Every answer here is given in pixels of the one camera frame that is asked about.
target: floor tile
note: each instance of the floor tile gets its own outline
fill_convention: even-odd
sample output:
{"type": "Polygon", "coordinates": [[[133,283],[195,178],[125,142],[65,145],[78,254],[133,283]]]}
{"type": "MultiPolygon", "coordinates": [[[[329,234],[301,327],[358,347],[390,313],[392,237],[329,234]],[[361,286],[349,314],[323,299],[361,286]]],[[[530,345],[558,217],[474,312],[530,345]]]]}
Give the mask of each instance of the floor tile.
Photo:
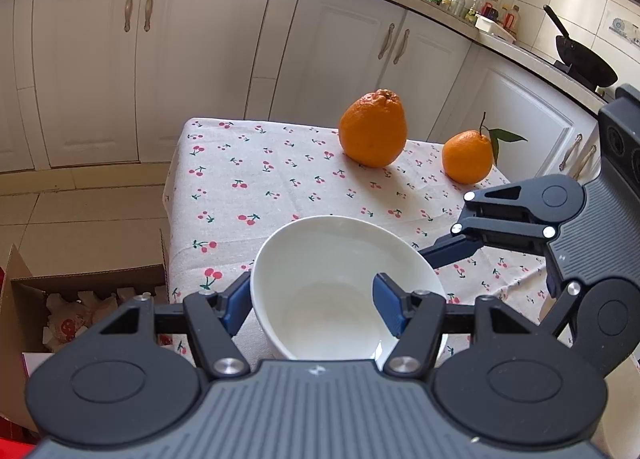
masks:
{"type": "Polygon", "coordinates": [[[38,194],[0,196],[0,225],[29,222],[37,199],[38,194]]]}
{"type": "Polygon", "coordinates": [[[72,168],[76,188],[163,185],[169,163],[108,164],[72,168]]]}
{"type": "Polygon", "coordinates": [[[73,190],[75,187],[69,168],[0,174],[0,195],[28,194],[43,190],[73,190]]]}
{"type": "Polygon", "coordinates": [[[162,262],[160,230],[168,244],[167,219],[30,224],[20,245],[20,254],[34,275],[159,264],[162,262]]]}
{"type": "Polygon", "coordinates": [[[162,186],[140,186],[43,193],[30,223],[162,217],[162,186]]]}
{"type": "Polygon", "coordinates": [[[12,226],[0,226],[0,267],[4,269],[6,261],[9,258],[11,245],[16,248],[20,246],[20,241],[24,234],[25,224],[14,224],[12,226]]]}

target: white cabinet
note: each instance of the white cabinet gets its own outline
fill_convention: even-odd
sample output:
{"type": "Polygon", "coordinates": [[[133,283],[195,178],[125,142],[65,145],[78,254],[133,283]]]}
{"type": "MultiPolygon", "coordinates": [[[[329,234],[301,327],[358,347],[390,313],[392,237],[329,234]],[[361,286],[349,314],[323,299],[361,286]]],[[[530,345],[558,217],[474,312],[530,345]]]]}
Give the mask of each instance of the white cabinet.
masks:
{"type": "Polygon", "coordinates": [[[0,0],[0,60],[0,172],[33,168],[15,86],[14,0],[0,0]]]}
{"type": "Polygon", "coordinates": [[[33,69],[51,166],[138,159],[134,68],[139,4],[33,1],[33,69]]]}
{"type": "Polygon", "coordinates": [[[403,15],[385,0],[298,0],[271,121],[337,126],[351,103],[376,90],[403,15]]]}
{"type": "Polygon", "coordinates": [[[445,142],[457,132],[477,129],[485,111],[488,128],[503,128],[528,140],[500,142],[497,167],[511,182],[558,173],[566,150],[582,134],[564,169],[571,174],[597,126],[593,116],[546,82],[475,46],[443,108],[445,126],[434,129],[431,140],[445,142]]]}
{"type": "Polygon", "coordinates": [[[136,122],[141,161],[170,161],[190,118],[244,118],[266,4],[140,1],[136,122]]]}
{"type": "Polygon", "coordinates": [[[425,140],[456,81],[471,42],[409,11],[378,87],[402,100],[410,139],[425,140]]]}

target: red object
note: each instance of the red object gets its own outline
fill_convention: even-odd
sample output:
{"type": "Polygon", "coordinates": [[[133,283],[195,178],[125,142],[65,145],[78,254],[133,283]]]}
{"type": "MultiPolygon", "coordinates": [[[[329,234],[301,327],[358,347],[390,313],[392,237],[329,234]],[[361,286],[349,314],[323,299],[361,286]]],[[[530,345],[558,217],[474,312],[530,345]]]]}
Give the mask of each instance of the red object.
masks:
{"type": "Polygon", "coordinates": [[[20,459],[25,457],[35,445],[0,439],[0,459],[20,459]]]}

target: blue gripper pad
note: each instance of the blue gripper pad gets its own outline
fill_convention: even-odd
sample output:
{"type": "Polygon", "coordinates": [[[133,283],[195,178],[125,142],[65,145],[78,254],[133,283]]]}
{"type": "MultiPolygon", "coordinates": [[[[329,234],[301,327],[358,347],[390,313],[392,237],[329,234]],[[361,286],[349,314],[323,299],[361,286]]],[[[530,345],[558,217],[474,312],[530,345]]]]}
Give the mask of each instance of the blue gripper pad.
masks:
{"type": "Polygon", "coordinates": [[[386,328],[399,338],[407,325],[407,318],[402,314],[401,298],[380,274],[373,277],[373,304],[382,317],[386,328]]]}
{"type": "Polygon", "coordinates": [[[234,289],[226,300],[226,313],[220,320],[229,336],[238,334],[253,307],[250,290],[251,274],[249,272],[242,273],[238,280],[242,280],[240,285],[234,282],[226,290],[230,292],[230,289],[234,289]]]}

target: cherry print tablecloth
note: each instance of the cherry print tablecloth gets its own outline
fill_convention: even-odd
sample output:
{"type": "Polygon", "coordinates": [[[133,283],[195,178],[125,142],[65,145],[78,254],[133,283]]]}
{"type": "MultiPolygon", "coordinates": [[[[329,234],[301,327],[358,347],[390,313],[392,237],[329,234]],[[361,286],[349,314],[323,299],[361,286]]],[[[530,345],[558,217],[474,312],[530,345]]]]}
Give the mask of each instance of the cherry print tablecloth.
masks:
{"type": "MultiPolygon", "coordinates": [[[[191,119],[182,131],[164,190],[171,223],[172,301],[202,288],[221,291],[251,269],[274,230],[300,217],[335,214],[373,222],[424,248],[449,232],[476,187],[506,183],[492,169],[476,186],[442,171],[441,145],[408,141],[387,168],[358,165],[342,153],[337,132],[276,122],[191,119]]],[[[483,248],[437,269],[452,303],[496,295],[538,321],[547,293],[540,257],[483,248]]],[[[270,357],[254,313],[235,338],[247,360],[270,357]]],[[[185,337],[175,349],[191,357],[185,337]]],[[[452,335],[447,355],[468,346],[452,335]]]]}

